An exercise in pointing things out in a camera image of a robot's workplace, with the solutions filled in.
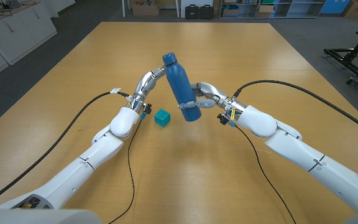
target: blue water bottle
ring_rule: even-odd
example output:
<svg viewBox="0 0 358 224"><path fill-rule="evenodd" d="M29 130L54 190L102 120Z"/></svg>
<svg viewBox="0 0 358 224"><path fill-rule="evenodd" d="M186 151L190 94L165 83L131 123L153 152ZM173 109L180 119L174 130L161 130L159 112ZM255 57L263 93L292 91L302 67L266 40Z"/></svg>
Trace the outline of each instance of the blue water bottle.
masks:
<svg viewBox="0 0 358 224"><path fill-rule="evenodd" d="M196 96L191 89L185 69L178 63L173 52L162 57L167 67L167 79L178 104L195 101ZM198 107L181 109L186 121L195 121L201 117L201 110Z"/></svg>

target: gray carpet floor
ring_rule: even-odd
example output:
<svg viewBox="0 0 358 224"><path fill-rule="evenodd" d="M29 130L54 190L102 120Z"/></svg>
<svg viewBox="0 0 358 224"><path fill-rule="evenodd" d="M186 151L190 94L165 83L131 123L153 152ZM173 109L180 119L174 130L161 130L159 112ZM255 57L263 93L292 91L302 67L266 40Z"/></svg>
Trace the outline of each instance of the gray carpet floor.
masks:
<svg viewBox="0 0 358 224"><path fill-rule="evenodd" d="M52 19L58 34L0 73L0 116L102 21L269 22L358 110L357 86L345 84L352 73L331 58L322 57L324 48L348 48L358 43L358 35L355 34L358 31L358 19L319 17L188 21L177 18L176 10L162 9L158 17L134 17L131 11L127 11L126 18L122 17L121 10L121 2L117 0L76 0L76 4L59 13L59 18Z"/></svg>

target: wooden table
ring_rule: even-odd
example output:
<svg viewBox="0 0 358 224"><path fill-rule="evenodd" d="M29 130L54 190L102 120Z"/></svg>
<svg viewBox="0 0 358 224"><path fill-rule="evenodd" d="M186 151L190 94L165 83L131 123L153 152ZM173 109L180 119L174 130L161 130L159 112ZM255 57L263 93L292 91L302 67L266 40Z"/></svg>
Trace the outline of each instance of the wooden table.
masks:
<svg viewBox="0 0 358 224"><path fill-rule="evenodd" d="M311 90L358 118L348 103L270 24L104 22L0 118L0 189L41 156L94 96L122 87L133 93L141 76L175 52L191 82L208 82L232 95L261 79ZM358 125L316 99L269 83L238 98L293 126L303 141L358 173ZM118 223L291 223L264 179L247 139L203 109L185 122L167 79L147 102L151 116L131 148L135 180L132 208ZM0 204L36 189L91 145L126 103L117 95L93 103L61 143L32 172L0 197ZM171 113L165 128L154 122ZM263 168L298 223L342 223L356 213L305 171L253 136ZM104 223L121 214L132 196L126 140L65 208L94 211Z"/></svg>

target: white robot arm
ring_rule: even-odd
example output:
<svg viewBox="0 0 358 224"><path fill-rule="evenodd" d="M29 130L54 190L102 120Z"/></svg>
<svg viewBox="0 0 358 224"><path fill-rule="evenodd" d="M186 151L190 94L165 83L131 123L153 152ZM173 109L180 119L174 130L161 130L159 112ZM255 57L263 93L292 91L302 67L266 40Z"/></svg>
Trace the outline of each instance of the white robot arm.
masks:
<svg viewBox="0 0 358 224"><path fill-rule="evenodd" d="M222 124L236 120L256 136L268 138L266 146L307 171L358 213L358 174L302 142L301 134L291 126L243 105L209 83L193 84L192 89L224 109L218 116Z"/></svg>
<svg viewBox="0 0 358 224"><path fill-rule="evenodd" d="M144 100L155 82L164 75L165 67L147 72L137 85L134 96L127 96L128 103L109 125L95 135L88 150L45 185L0 205L0 208L62 208L101 164L119 152L123 145L122 139L131 135L139 113L151 112L151 105L144 103Z"/></svg>

